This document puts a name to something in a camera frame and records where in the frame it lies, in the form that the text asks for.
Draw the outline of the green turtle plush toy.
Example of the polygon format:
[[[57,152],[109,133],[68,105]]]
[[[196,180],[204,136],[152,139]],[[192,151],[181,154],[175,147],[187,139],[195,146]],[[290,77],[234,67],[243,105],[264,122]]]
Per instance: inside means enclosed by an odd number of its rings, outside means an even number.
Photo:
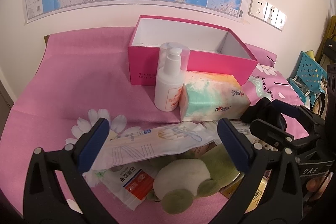
[[[222,144],[199,157],[189,150],[149,161],[158,173],[146,198],[172,215],[186,211],[197,198],[216,194],[240,174]]]

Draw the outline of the medical mask packet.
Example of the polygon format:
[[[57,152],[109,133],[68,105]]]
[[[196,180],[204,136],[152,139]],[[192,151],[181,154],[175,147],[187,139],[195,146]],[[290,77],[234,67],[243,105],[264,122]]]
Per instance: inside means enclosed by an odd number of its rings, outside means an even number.
[[[153,189],[157,173],[157,169],[146,160],[115,166],[96,175],[125,206],[135,210]]]

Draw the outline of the cotton swab packet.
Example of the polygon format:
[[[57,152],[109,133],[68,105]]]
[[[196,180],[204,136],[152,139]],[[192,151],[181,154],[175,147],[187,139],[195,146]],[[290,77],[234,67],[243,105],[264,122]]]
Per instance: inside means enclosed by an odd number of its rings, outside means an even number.
[[[218,140],[218,134],[202,124],[169,124],[106,141],[91,169],[100,172],[155,157],[177,155]]]

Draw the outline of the black cloth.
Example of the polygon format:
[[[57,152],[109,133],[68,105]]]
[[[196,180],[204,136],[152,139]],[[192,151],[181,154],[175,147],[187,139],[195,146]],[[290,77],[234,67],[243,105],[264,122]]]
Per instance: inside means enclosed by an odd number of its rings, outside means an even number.
[[[254,106],[249,106],[240,117],[240,120],[247,124],[251,124],[256,119],[261,119],[284,131],[287,128],[282,113],[266,97],[261,98]]]

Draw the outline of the blue plastic basket rack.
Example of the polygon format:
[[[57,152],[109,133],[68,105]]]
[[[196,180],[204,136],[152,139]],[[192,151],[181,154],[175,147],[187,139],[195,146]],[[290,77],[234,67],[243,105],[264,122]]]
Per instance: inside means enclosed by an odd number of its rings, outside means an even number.
[[[304,51],[287,80],[306,107],[312,108],[316,99],[326,93],[326,71]]]

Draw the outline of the pastel tissue pack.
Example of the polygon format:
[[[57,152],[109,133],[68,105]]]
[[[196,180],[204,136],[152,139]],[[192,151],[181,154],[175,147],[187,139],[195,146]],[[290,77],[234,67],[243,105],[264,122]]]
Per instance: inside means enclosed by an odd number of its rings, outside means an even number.
[[[181,121],[238,119],[251,102],[233,75],[188,71],[179,100]]]

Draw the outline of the pink open cardboard box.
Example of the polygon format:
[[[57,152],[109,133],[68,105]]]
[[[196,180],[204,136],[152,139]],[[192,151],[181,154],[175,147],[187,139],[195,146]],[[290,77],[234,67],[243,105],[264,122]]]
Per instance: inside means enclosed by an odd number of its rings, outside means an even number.
[[[128,46],[131,84],[155,85],[159,48],[167,42],[189,48],[189,71],[233,75],[240,85],[246,83],[258,63],[230,28],[183,18],[141,15]]]

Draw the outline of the yellow hanging coat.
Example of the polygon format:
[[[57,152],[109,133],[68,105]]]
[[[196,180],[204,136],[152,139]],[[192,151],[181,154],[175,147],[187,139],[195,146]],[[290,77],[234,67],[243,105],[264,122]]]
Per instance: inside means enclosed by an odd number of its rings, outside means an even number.
[[[325,31],[324,31],[324,34],[323,34],[323,37],[322,37],[322,41],[319,45],[319,48],[318,48],[318,51],[315,55],[315,60],[317,62],[319,62],[322,58],[322,51],[323,51],[323,47],[325,45],[325,42],[328,38],[332,38],[333,34],[335,34],[335,21],[336,21],[336,16],[333,15],[331,16],[331,18],[327,21],[327,25],[326,25],[326,28],[325,28]]]

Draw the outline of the white pump lotion bottle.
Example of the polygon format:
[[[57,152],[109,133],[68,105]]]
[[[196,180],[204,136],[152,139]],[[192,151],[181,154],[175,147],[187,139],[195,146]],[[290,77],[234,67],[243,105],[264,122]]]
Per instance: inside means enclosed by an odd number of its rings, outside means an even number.
[[[189,48],[181,43],[167,42],[160,46],[154,94],[157,109],[170,112],[178,106],[189,56]]]

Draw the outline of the pink floral bedsheet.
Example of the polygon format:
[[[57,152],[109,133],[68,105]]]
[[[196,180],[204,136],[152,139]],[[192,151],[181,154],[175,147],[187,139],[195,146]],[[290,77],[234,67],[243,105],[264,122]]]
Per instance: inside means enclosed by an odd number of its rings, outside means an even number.
[[[71,128],[78,118],[88,121],[89,110],[107,110],[111,121],[123,115],[126,122],[120,122],[126,125],[116,128],[121,132],[180,122],[178,108],[162,112],[155,107],[154,87],[130,83],[127,48],[133,31],[134,27],[98,28],[49,38],[41,65],[11,109],[1,137],[1,190],[19,213],[34,149],[55,151],[66,140],[74,141],[80,132],[72,133]],[[257,67],[252,81],[243,85],[251,104],[261,95],[302,104],[280,72],[270,70],[276,75]],[[119,223],[208,223],[227,201],[219,193],[196,200],[182,214],[169,215],[158,202],[150,201],[132,211],[103,184],[92,191]]]

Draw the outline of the white wall sockets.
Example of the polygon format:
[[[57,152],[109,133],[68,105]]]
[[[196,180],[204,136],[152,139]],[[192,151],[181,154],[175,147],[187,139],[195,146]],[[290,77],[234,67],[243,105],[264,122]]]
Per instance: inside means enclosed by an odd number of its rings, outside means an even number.
[[[248,14],[282,31],[287,15],[265,0],[251,0]]]

